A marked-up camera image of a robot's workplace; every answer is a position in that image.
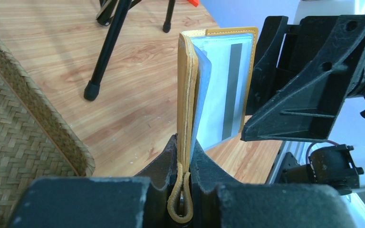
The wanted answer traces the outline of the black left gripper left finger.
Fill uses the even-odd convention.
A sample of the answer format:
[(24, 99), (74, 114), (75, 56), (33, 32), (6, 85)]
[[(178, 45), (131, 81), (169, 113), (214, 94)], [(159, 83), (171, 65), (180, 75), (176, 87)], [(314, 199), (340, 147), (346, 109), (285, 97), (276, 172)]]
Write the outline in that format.
[(176, 136), (133, 177), (46, 177), (18, 201), (10, 228), (174, 228), (167, 199), (176, 182)]

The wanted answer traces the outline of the yellow leather card holder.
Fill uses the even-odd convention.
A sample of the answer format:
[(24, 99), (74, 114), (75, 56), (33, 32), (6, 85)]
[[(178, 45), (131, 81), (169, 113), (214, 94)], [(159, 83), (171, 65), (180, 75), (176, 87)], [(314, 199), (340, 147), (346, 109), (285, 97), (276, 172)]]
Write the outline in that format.
[(256, 27), (181, 32), (177, 63), (177, 179), (167, 210), (179, 224), (194, 215), (189, 179), (195, 143), (210, 149), (243, 129)]

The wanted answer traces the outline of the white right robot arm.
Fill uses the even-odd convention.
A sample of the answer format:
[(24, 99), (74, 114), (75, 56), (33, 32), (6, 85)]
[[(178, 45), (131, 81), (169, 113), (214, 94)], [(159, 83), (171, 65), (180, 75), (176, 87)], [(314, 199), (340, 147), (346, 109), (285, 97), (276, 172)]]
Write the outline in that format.
[(265, 18), (243, 141), (326, 143), (344, 101), (365, 99), (365, 14), (345, 14), (336, 3), (316, 10), (297, 24)]

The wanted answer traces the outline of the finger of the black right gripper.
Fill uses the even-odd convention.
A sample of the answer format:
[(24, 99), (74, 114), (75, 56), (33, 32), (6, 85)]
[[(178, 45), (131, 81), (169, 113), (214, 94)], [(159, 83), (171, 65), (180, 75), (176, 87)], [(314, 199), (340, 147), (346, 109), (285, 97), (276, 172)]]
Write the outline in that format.
[(365, 99), (365, 15), (307, 16), (298, 25), (269, 16), (241, 139), (324, 142), (354, 97)]
[(253, 115), (294, 73), (289, 62), (298, 37), (299, 25), (288, 24), (287, 16), (268, 16), (259, 36), (247, 100), (246, 115)]

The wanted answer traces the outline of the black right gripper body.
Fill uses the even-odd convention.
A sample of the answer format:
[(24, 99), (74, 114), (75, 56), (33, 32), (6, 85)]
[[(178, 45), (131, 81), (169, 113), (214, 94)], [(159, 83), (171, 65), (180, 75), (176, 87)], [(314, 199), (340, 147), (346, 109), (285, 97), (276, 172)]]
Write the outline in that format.
[[(306, 163), (281, 154), (280, 183), (326, 184), (341, 195), (361, 187), (360, 149), (328, 140), (347, 98), (365, 99), (365, 16), (307, 17), (289, 62), (294, 77), (278, 91), (278, 138), (322, 143)], [(365, 118), (365, 109), (361, 111)]]

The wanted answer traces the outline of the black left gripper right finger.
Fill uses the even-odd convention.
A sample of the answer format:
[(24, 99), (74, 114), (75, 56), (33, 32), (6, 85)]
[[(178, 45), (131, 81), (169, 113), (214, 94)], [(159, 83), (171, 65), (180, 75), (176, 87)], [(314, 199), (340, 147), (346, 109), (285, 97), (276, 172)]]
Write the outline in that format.
[(245, 184), (197, 143), (191, 161), (194, 228), (354, 228), (337, 191), (317, 184)]

